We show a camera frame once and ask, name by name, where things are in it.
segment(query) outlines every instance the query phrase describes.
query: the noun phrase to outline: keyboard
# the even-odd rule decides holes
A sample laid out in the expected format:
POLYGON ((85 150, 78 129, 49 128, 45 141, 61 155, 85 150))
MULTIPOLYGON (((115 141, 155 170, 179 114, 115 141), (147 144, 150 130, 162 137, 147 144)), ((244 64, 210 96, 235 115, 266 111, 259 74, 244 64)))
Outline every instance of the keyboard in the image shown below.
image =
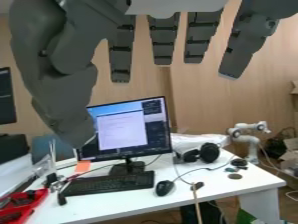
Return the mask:
POLYGON ((146 171, 125 176, 99 176, 71 180, 62 191, 62 195, 77 196, 152 188, 154 171, 146 171))

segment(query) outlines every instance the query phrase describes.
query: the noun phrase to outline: floor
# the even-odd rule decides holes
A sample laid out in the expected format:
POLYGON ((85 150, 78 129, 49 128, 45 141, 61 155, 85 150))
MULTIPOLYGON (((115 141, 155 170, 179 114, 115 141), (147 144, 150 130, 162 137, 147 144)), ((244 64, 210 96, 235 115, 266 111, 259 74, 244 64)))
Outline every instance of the floor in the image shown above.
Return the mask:
MULTIPOLYGON (((275 170, 268 169, 263 166, 260 167, 266 169, 268 172, 271 172, 272 174, 276 173, 275 170)), ((289 191, 292 191, 292 189, 288 187, 283 187, 279 189, 280 217, 288 222, 298 224, 298 202, 292 201, 284 195, 289 191)), ((216 203, 224 214, 227 223, 234 224, 235 218, 236 218, 236 212, 239 209, 236 197, 222 199, 216 201, 216 203)), ((180 223, 178 209, 148 213, 148 214, 129 217, 125 219, 111 220, 107 222, 101 222, 101 224, 178 224, 178 223, 180 223)))

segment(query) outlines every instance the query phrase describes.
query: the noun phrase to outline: ceiling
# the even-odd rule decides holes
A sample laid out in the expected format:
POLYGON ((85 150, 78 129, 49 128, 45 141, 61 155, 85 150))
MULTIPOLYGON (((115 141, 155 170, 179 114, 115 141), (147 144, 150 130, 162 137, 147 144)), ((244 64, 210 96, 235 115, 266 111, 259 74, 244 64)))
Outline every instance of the ceiling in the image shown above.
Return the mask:
POLYGON ((7 13, 11 0, 0 0, 0 14, 7 13))

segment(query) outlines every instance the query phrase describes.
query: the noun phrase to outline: headphones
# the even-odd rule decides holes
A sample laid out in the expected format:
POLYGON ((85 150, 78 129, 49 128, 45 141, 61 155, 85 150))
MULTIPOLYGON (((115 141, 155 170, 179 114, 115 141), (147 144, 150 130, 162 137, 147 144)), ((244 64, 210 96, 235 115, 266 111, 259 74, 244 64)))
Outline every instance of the headphones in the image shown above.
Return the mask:
POLYGON ((182 160, 184 163, 196 162, 200 159, 204 163, 212 163, 219 157, 219 147, 214 143, 204 143, 200 150, 194 149, 183 153, 182 160))

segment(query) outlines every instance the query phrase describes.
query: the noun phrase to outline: white desk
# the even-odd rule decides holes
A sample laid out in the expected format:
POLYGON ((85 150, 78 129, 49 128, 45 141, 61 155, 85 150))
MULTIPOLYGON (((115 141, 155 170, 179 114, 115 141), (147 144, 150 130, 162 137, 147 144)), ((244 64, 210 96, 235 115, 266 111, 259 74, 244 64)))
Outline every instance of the white desk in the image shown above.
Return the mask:
MULTIPOLYGON (((179 174, 199 167, 218 167, 230 160, 231 156, 231 153, 222 150, 220 158, 212 164, 206 165, 198 162, 176 165, 179 174)), ((155 156, 139 159, 148 162, 152 158, 155 156)), ((114 161, 94 163, 91 164, 91 169, 111 163, 114 161)), ((242 209, 267 224, 279 224, 276 189, 285 185, 284 181, 251 164, 248 164, 248 170, 239 171, 243 178, 231 180, 227 178, 227 173, 223 172, 224 168, 215 171, 199 170, 183 177, 190 182, 204 182, 204 187, 198 190, 200 202, 238 196, 242 209)), ((176 175, 171 164, 171 155, 163 155, 147 167, 147 170, 155 170, 155 183, 160 180, 172 180, 176 175)), ((69 176, 73 174, 73 171, 74 167, 70 167, 59 170, 58 173, 69 176)), ((109 169, 106 168, 85 176, 105 175, 107 171, 109 169)), ((37 180, 29 189, 39 188, 39 183, 41 180, 37 180)), ((61 207, 57 204, 55 193, 50 194, 35 209, 27 223, 91 223, 194 203, 190 186, 180 180, 175 182, 174 191, 164 197, 155 196, 154 189, 146 189, 67 197, 66 200, 67 204, 61 207)))
POLYGON ((0 197, 11 193, 33 176, 30 154, 0 165, 0 197))

